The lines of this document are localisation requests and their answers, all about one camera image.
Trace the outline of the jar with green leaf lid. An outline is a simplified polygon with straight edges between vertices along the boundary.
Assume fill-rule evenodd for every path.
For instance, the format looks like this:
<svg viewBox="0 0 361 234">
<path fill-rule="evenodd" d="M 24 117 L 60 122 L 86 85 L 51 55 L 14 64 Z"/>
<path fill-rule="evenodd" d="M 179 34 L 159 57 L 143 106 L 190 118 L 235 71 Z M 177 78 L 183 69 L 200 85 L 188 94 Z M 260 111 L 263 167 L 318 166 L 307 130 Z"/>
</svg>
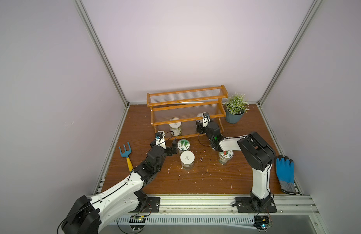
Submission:
<svg viewBox="0 0 361 234">
<path fill-rule="evenodd" d="M 181 155 L 184 151 L 190 150 L 191 144 L 187 139 L 180 139 L 177 142 L 177 151 Z"/>
</svg>

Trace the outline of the jar with plain white lid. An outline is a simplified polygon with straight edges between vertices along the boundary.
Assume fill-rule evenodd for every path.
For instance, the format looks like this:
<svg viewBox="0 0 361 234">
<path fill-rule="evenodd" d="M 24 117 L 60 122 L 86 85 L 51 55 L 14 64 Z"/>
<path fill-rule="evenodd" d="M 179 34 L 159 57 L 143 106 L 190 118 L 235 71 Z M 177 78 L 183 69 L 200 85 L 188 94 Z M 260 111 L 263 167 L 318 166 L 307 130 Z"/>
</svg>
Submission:
<svg viewBox="0 0 361 234">
<path fill-rule="evenodd" d="M 184 151 L 180 155 L 180 162 L 184 170 L 191 170 L 194 166 L 195 155 L 191 151 Z"/>
</svg>

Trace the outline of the jar with red strawberry lid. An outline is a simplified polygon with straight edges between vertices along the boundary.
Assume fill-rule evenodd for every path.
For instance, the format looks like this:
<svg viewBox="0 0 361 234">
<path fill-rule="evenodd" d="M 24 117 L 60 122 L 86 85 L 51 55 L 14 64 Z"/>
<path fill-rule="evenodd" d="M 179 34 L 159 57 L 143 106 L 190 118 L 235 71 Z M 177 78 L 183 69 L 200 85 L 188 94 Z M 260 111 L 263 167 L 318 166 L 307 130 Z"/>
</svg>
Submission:
<svg viewBox="0 0 361 234">
<path fill-rule="evenodd" d="M 222 165 L 225 165 L 229 160 L 231 160 L 234 156 L 234 152 L 232 150 L 229 151 L 222 151 L 222 152 L 218 152 L 219 155 L 219 162 Z"/>
</svg>

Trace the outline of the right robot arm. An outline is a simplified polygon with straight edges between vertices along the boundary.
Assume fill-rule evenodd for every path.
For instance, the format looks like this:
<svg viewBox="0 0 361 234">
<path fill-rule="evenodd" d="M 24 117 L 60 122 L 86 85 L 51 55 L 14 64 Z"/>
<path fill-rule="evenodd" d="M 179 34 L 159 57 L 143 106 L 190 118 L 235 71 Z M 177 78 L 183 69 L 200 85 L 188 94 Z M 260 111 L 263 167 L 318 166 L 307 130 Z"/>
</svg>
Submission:
<svg viewBox="0 0 361 234">
<path fill-rule="evenodd" d="M 197 132 L 205 134 L 212 149 L 218 152 L 241 151 L 252 168 L 253 185 L 250 206 L 254 212 L 276 212 L 274 195 L 270 191 L 270 173 L 276 152 L 257 133 L 236 137 L 224 137 L 213 121 L 196 121 Z"/>
</svg>

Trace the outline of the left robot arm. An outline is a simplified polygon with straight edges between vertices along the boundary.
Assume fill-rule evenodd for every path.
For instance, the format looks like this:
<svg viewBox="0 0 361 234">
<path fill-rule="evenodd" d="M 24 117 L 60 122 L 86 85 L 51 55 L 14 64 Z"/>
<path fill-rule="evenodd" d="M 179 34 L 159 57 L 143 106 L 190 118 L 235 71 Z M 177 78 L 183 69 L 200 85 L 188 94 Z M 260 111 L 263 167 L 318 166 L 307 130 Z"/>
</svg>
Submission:
<svg viewBox="0 0 361 234">
<path fill-rule="evenodd" d="M 158 140 L 151 144 L 146 159 L 110 189 L 88 198 L 78 198 L 57 230 L 65 234 L 98 234 L 108 224 L 128 212 L 143 212 L 148 196 L 142 188 L 161 171 L 165 159 L 177 154 L 174 140 L 170 147 Z"/>
</svg>

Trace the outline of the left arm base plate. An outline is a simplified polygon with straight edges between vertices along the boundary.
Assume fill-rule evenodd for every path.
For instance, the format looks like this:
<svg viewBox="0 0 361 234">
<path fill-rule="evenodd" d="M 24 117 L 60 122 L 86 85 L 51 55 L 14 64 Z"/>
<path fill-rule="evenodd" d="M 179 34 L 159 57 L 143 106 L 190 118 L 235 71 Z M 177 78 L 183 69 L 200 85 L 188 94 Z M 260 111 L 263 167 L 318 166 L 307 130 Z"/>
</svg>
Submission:
<svg viewBox="0 0 361 234">
<path fill-rule="evenodd" d="M 158 213 L 160 211 L 161 198 L 148 197 L 141 200 L 137 208 L 132 213 Z"/>
</svg>

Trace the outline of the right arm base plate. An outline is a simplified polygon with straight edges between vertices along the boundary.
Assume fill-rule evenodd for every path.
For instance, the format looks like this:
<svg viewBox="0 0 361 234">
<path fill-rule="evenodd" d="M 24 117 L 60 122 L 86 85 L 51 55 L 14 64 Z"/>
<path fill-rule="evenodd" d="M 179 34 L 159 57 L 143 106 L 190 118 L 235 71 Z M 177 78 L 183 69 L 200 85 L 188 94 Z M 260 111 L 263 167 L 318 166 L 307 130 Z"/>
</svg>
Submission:
<svg viewBox="0 0 361 234">
<path fill-rule="evenodd" d="M 239 213 L 276 213 L 277 208 L 272 197 L 265 199 L 251 197 L 236 197 L 233 207 L 238 209 Z"/>
</svg>

